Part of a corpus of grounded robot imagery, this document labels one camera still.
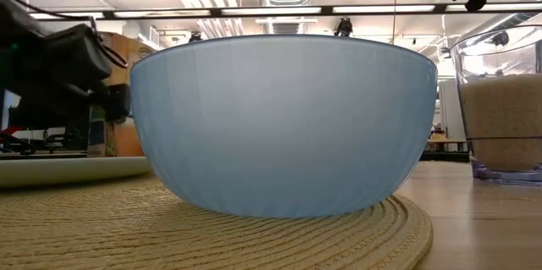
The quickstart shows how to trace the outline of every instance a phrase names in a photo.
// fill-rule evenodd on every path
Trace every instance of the table surface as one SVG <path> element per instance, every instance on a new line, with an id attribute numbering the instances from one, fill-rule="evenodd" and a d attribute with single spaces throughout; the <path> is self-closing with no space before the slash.
<path id="1" fill-rule="evenodd" d="M 433 223 L 416 269 L 542 269 L 542 186 L 474 180 L 465 163 L 420 162 L 398 194 Z"/>

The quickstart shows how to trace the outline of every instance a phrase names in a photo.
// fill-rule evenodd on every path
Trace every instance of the fluorescent light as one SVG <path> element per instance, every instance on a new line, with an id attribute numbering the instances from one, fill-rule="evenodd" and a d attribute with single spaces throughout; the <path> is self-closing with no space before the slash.
<path id="1" fill-rule="evenodd" d="M 488 3 L 480 11 L 540 9 L 542 3 Z"/>
<path id="2" fill-rule="evenodd" d="M 93 17 L 95 19 L 101 19 L 103 18 L 103 14 L 101 12 L 73 12 L 73 13 L 59 13 L 61 15 L 66 16 L 75 16 L 75 17 Z M 34 19 L 62 19 L 62 17 L 46 14 L 46 13 L 30 13 L 30 16 L 32 16 Z"/>
<path id="3" fill-rule="evenodd" d="M 542 3 L 487 3 L 484 5 L 480 11 L 499 11 L 499 10 L 517 10 L 517 9 L 540 9 L 542 8 Z M 456 12 L 456 11 L 467 11 L 464 5 L 461 4 L 452 4 L 446 7 L 446 11 Z"/>
<path id="4" fill-rule="evenodd" d="M 32 16 L 34 19 L 59 19 L 57 16 L 52 16 L 45 13 L 30 13 L 30 16 Z"/>
<path id="5" fill-rule="evenodd" d="M 333 13 L 386 13 L 393 12 L 393 6 L 334 7 Z"/>
<path id="6" fill-rule="evenodd" d="M 467 11 L 464 5 L 461 4 L 452 4 L 446 7 L 447 12 L 456 12 L 456 11 Z"/>
<path id="7" fill-rule="evenodd" d="M 161 36 L 190 36 L 192 32 L 188 30 L 161 30 Z"/>
<path id="8" fill-rule="evenodd" d="M 256 19 L 256 23 L 259 25 L 271 25 L 271 24 L 314 24 L 317 23 L 318 19 Z"/>
<path id="9" fill-rule="evenodd" d="M 291 8 L 227 8 L 222 10 L 224 15 L 247 15 L 247 14 L 318 14 L 322 9 L 319 7 L 291 7 Z"/>
<path id="10" fill-rule="evenodd" d="M 211 14 L 209 10 L 176 10 L 176 11 L 127 11 L 127 12 L 114 12 L 117 17 L 158 17 L 158 16 L 208 16 Z"/>
<path id="11" fill-rule="evenodd" d="M 433 11 L 434 5 L 397 6 L 397 12 L 429 12 Z"/>
<path id="12" fill-rule="evenodd" d="M 333 13 L 428 12 L 433 9 L 434 5 L 334 7 Z"/>
<path id="13" fill-rule="evenodd" d="M 93 17 L 95 19 L 103 18 L 103 14 L 101 12 L 76 12 L 76 13 L 61 13 L 61 14 L 66 15 L 66 16 Z"/>

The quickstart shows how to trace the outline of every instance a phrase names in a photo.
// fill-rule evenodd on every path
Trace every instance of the clear glass container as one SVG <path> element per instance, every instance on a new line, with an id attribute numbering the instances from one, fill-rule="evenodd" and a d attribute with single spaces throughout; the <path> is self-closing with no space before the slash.
<path id="1" fill-rule="evenodd" d="M 542 26 L 472 36 L 451 56 L 473 177 L 542 185 Z"/>

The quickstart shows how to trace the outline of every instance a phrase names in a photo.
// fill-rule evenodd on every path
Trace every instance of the straw placemat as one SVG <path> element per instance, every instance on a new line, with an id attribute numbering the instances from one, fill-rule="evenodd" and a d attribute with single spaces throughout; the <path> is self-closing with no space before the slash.
<path id="1" fill-rule="evenodd" d="M 1 269 L 411 269 L 428 215 L 392 196 L 326 218 L 242 218 L 182 202 L 152 176 L 0 192 Z"/>

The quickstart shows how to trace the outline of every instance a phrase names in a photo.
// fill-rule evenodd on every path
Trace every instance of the bowl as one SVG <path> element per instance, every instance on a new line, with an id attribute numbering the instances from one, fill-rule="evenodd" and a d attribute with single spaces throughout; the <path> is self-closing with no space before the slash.
<path id="1" fill-rule="evenodd" d="M 130 85 L 143 151 L 178 197 L 316 217 L 369 207 L 407 178 L 433 121 L 436 67 L 375 41 L 242 36 L 157 52 Z"/>

